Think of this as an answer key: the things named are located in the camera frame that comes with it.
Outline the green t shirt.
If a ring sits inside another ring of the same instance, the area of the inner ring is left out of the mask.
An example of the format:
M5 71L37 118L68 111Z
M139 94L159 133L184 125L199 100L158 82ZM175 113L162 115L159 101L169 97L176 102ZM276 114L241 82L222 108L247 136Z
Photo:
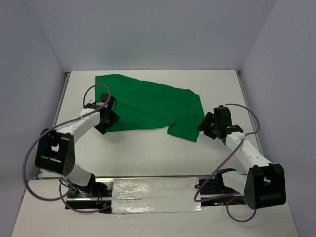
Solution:
M96 76L95 84L96 99L110 92L117 101L119 119L110 132L167 127L169 135L197 141L204 111L193 91L120 74Z

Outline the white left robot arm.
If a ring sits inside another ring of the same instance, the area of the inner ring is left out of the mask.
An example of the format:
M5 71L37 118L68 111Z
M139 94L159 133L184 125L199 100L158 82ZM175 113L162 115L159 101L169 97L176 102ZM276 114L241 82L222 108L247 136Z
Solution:
M75 144L89 130L102 135L118 121L117 100L102 93L99 100L84 105L78 120L47 133L39 140L35 166L69 179L72 190L90 197L105 185L96 182L95 175L76 164Z

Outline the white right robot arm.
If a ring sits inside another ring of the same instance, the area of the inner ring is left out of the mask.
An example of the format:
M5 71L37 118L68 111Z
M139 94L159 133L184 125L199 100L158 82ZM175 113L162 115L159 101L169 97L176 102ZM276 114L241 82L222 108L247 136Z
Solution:
M200 184L195 202L199 202L198 195L214 180L220 193L218 198L240 195L252 210L285 204L283 167L265 158L247 139L250 133L232 123L229 104L208 112L197 129L213 140L221 140L232 152Z

